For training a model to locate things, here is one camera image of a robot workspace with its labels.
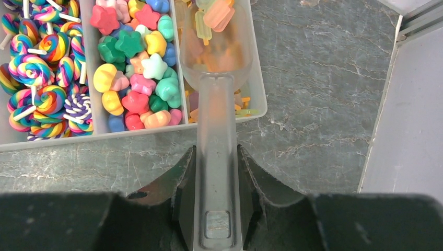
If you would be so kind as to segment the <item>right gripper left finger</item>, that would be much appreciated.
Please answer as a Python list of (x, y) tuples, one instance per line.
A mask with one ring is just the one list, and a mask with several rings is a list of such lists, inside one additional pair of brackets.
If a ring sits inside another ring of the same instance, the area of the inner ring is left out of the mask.
[(168, 250), (176, 188), (196, 148), (127, 197), (116, 192), (1, 194), (1, 250)]

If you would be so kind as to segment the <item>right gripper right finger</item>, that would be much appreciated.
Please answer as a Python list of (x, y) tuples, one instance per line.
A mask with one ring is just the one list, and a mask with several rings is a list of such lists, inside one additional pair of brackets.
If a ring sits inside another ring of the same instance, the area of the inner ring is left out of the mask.
[(245, 250), (442, 250), (442, 205), (416, 193), (309, 193), (238, 145)]

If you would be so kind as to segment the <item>clear plastic scoop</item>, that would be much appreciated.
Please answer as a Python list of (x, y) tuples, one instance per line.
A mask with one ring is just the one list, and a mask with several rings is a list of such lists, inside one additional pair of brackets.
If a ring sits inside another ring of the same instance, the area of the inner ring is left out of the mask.
[(185, 80), (199, 94), (194, 250), (242, 250), (235, 92), (252, 68), (249, 22), (240, 5), (209, 45), (196, 35), (195, 3), (188, 8), (180, 41)]

